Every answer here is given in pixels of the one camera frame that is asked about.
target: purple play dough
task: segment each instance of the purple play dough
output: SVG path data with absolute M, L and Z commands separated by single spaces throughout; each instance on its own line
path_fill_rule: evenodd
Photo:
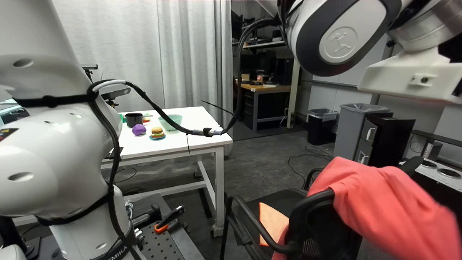
M 142 124 L 136 124 L 132 128 L 132 133 L 136 136 L 140 136 L 146 133 L 146 127 L 144 127 Z

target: black trash can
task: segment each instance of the black trash can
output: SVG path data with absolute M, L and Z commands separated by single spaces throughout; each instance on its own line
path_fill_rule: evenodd
M 308 110 L 308 142 L 321 145 L 335 141 L 335 134 L 331 132 L 337 111 L 328 108 Z

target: white table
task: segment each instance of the white table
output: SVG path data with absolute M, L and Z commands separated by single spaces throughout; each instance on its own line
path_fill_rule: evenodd
M 202 106 L 165 109 L 164 112 L 167 115 L 182 115 L 183 119 L 181 126 L 191 130 L 203 129 L 205 127 L 221 129 L 215 119 L 213 119 L 213 117 Z M 130 195 L 125 198 L 135 201 L 155 193 L 169 195 L 206 188 L 217 213 L 217 219 L 215 224 L 212 226 L 213 235 L 222 235 L 223 225 L 225 223 L 224 150 L 225 145 L 232 144 L 231 137 L 228 134 L 213 137 L 188 135 L 190 150 L 190 152 L 188 152 L 186 134 L 180 131 L 164 131 L 166 137 L 162 140 L 153 141 L 149 139 L 151 128 L 161 126 L 158 120 L 159 114 L 154 110 L 139 111 L 139 113 L 149 113 L 153 116 L 151 117 L 150 122 L 144 123 L 147 133 L 143 136 L 135 136 L 132 133 L 132 129 L 129 128 L 127 124 L 123 124 L 122 132 L 119 136 L 120 147 L 123 147 L 120 166 L 196 155 L 198 169 L 200 170 L 204 180 L 161 190 Z M 212 183 L 205 171 L 201 158 L 202 154 L 209 153 L 215 154 L 216 192 L 214 191 Z M 111 166 L 112 161 L 104 160 L 101 168 L 105 169 L 110 168 Z

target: black cup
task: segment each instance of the black cup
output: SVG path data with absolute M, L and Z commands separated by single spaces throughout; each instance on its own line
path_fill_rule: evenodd
M 127 118 L 127 126 L 130 128 L 137 124 L 143 124 L 143 114 L 141 113 L 128 113 L 125 117 Z

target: chair backrest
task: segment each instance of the chair backrest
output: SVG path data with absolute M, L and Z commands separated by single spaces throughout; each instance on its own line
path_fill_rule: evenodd
M 288 260 L 354 260 L 362 237 L 345 225 L 333 207 L 334 191 L 313 194 L 292 210 L 286 243 L 295 242 L 299 252 Z

